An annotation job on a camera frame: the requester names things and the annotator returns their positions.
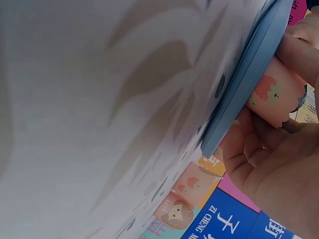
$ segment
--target strawberry print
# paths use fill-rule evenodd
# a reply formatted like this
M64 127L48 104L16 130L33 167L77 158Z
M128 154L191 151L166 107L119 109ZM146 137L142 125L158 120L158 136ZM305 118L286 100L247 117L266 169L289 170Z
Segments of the strawberry print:
M275 103L280 95L280 86L274 78L263 76L255 89L255 93L263 101Z

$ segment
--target blue plastic rim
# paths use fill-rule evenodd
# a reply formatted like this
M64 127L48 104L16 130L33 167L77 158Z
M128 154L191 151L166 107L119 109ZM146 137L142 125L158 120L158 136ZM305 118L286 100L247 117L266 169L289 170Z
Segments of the blue plastic rim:
M285 32L292 3L277 0L255 29L203 136L204 157L212 156L266 71Z

